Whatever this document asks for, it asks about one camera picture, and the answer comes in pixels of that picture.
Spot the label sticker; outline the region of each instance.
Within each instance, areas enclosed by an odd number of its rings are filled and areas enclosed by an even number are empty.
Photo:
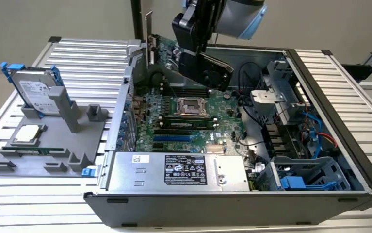
[[[34,108],[47,115],[59,114],[55,101],[49,97],[47,85],[34,81],[19,81],[19,83]]]
[[[207,185],[203,155],[166,155],[165,183],[169,185]]]
[[[150,163],[150,155],[142,154],[142,155],[134,155],[133,156],[133,163]]]

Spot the green circuit board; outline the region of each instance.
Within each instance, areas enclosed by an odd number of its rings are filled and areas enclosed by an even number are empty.
[[[233,132],[235,132],[237,135],[243,132],[243,122],[242,119],[237,117],[238,103],[234,97],[227,100],[223,97],[225,94],[230,95],[229,92],[214,91],[210,97],[199,98],[206,100],[207,115],[210,118],[218,119],[217,123],[219,125],[214,130],[186,130],[190,133],[191,142],[157,142],[154,137],[157,136],[155,130],[161,129],[159,116],[181,116],[177,115],[178,98],[163,96],[153,89],[151,92],[145,95],[150,114],[138,122],[137,150],[145,152],[177,151],[202,153],[207,152],[207,145],[223,145],[226,155],[245,154],[246,148],[235,148],[237,142],[231,139]],[[154,143],[163,144],[163,147],[154,148]]]
[[[179,72],[179,59],[183,48],[179,47],[177,41],[161,35],[153,35],[153,37],[155,37],[158,41],[155,48],[158,63],[173,71]]]

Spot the power supply label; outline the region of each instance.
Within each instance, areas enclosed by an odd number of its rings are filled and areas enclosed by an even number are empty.
[[[203,155],[166,155],[165,183],[169,185],[207,185]]]

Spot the red cable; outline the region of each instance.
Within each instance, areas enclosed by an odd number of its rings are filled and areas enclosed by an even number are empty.
[[[331,136],[330,136],[329,134],[326,134],[326,133],[319,133],[319,132],[318,132],[317,134],[319,134],[319,135],[327,137],[327,138],[334,142],[334,146],[337,147],[337,141],[335,141],[334,137],[331,137]]]

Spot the cpu socket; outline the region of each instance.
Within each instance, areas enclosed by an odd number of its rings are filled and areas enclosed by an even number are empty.
[[[209,117],[205,98],[178,98],[178,112],[185,117]]]

